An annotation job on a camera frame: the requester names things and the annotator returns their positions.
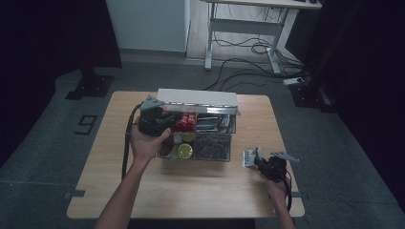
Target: wrist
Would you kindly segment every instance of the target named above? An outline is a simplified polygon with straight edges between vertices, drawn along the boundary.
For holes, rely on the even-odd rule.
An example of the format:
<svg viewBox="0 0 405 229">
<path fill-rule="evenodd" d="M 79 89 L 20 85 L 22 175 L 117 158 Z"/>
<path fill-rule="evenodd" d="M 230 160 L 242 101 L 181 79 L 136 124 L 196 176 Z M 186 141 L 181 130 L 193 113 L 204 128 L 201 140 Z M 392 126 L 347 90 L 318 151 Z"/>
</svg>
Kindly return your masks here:
<svg viewBox="0 0 405 229">
<path fill-rule="evenodd" d="M 143 171 L 145 171 L 146 167 L 148 167 L 148 164 L 149 164 L 149 161 L 134 160 L 132 162 L 130 169 L 143 173 Z"/>
<path fill-rule="evenodd" d="M 273 206 L 275 209 L 287 209 L 286 199 L 285 198 L 273 198 Z"/>
</svg>

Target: white wall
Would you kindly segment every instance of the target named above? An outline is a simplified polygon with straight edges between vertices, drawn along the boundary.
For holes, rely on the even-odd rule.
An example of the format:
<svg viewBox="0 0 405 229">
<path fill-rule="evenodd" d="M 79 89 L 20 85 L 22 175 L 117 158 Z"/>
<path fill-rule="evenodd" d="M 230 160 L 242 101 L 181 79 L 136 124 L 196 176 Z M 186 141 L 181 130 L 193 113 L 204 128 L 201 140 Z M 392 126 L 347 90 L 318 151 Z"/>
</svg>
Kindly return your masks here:
<svg viewBox="0 0 405 229">
<path fill-rule="evenodd" d="M 106 0 L 120 49 L 185 52 L 190 0 Z"/>
</svg>

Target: table leg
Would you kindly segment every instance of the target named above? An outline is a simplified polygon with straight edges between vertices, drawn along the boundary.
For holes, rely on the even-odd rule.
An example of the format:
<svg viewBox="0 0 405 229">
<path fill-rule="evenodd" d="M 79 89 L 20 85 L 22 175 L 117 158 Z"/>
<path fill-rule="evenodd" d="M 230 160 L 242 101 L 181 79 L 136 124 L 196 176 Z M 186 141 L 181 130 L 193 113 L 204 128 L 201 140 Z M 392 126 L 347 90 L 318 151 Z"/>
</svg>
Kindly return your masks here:
<svg viewBox="0 0 405 229">
<path fill-rule="evenodd" d="M 281 21 L 279 22 L 277 33 L 274 36 L 273 43 L 271 44 L 271 48 L 267 48 L 267 56 L 268 59 L 270 60 L 271 68 L 273 69 L 275 74 L 281 74 L 280 68 L 277 63 L 277 57 L 274 55 L 274 53 L 277 49 L 277 44 L 280 40 L 281 32 L 283 31 L 283 27 L 286 23 L 287 15 L 288 15 L 288 8 L 284 8 L 284 12 Z"/>
<path fill-rule="evenodd" d="M 211 70 L 211 62 L 212 62 L 212 25 L 211 25 L 211 22 L 214 20 L 214 17 L 215 17 L 215 3 L 211 3 L 211 16 L 209 18 L 209 27 L 208 27 L 208 44 L 206 45 L 205 66 L 204 66 L 204 68 L 207 71 Z"/>
</svg>

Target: black curtain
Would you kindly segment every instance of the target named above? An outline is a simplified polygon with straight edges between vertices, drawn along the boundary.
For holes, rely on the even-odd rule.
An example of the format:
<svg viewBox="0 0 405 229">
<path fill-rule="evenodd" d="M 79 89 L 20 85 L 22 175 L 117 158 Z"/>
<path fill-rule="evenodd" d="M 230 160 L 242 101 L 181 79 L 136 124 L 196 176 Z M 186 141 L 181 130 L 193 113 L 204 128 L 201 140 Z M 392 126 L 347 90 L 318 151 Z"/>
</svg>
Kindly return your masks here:
<svg viewBox="0 0 405 229">
<path fill-rule="evenodd" d="M 403 210 L 404 12 L 401 0 L 327 0 L 303 58 Z"/>
<path fill-rule="evenodd" d="M 48 105 L 55 79 L 83 67 L 121 67 L 104 0 L 0 1 L 0 165 Z"/>
</svg>

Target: wooden table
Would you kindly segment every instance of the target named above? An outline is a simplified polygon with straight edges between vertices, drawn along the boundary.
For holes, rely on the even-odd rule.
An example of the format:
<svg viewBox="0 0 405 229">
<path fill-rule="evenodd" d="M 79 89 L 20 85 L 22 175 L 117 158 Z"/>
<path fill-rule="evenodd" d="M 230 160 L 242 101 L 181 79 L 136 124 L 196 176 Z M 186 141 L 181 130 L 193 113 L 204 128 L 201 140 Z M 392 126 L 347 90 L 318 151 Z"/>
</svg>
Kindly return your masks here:
<svg viewBox="0 0 405 229">
<path fill-rule="evenodd" d="M 124 132 L 132 109 L 148 92 L 115 92 L 68 208 L 72 219 L 96 219 L 120 183 Z M 265 95 L 238 94 L 237 116 L 229 162 L 154 158 L 146 169 L 131 217 L 136 219 L 240 219 L 274 217 L 264 181 L 256 169 L 242 166 L 242 150 L 261 146 L 265 157 L 285 151 L 270 101 Z M 292 191 L 298 192 L 294 174 Z M 292 199 L 293 217 L 305 213 Z"/>
<path fill-rule="evenodd" d="M 248 33 L 248 34 L 261 34 L 274 36 L 271 44 L 272 48 L 267 48 L 267 56 L 271 64 L 271 68 L 275 74 L 281 74 L 280 68 L 277 63 L 275 54 L 277 44 L 280 40 L 281 32 L 286 22 L 289 9 L 301 10 L 320 10 L 322 5 L 316 1 L 312 4 L 307 0 L 306 2 L 299 2 L 294 0 L 201 0 L 206 3 L 211 3 L 211 14 L 209 18 L 208 28 L 208 44 L 205 51 L 205 65 L 206 70 L 211 70 L 212 61 L 212 36 L 214 31 Z M 220 19 L 216 17 L 216 4 L 233 4 L 244 6 L 259 6 L 259 7 L 273 7 L 282 8 L 283 14 L 278 22 L 258 22 L 258 21 L 243 21 L 235 19 Z"/>
</svg>

